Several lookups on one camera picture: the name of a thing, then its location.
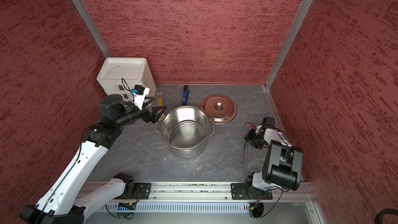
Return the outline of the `stainless steel pot lid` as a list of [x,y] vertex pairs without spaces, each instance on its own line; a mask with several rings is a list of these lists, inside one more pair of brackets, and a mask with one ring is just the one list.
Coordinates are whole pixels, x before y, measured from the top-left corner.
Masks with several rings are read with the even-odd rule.
[[215,124],[226,124],[231,122],[237,115],[237,105],[229,97],[223,94],[213,94],[204,98],[200,109]]

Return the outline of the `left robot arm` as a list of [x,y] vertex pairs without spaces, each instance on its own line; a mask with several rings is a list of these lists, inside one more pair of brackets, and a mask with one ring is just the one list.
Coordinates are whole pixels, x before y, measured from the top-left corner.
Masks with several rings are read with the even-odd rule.
[[82,224],[109,201],[118,198],[140,199],[134,178],[118,173],[106,185],[85,197],[78,194],[98,162],[122,134],[123,127],[138,120],[157,123],[166,106],[146,109],[144,95],[138,104],[125,102],[121,95],[107,96],[99,105],[101,120],[90,126],[82,137],[74,158],[47,193],[35,205],[27,205],[20,218],[27,224]]

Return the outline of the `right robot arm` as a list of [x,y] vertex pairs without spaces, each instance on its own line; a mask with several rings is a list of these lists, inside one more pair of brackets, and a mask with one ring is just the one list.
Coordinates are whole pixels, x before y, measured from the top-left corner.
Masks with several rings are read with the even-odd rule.
[[301,148],[288,141],[286,133],[275,127],[272,117],[263,118],[261,124],[247,122],[245,126],[249,128],[244,137],[245,146],[267,149],[262,171],[251,173],[246,179],[246,194],[258,196],[277,188],[283,192],[298,190],[303,161]]

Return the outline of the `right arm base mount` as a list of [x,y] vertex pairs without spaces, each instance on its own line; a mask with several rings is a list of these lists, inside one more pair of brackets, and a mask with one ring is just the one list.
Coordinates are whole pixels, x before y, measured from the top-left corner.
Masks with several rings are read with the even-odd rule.
[[252,185],[252,175],[249,175],[244,183],[232,183],[231,195],[233,200],[272,200],[271,191],[264,191]]

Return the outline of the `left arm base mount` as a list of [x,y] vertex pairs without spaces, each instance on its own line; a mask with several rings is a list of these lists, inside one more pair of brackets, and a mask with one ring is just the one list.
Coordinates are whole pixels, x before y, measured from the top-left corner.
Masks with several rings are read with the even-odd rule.
[[116,197],[116,199],[148,200],[151,183],[137,183],[133,176],[125,173],[118,173],[113,178],[121,179],[125,183],[123,194]]

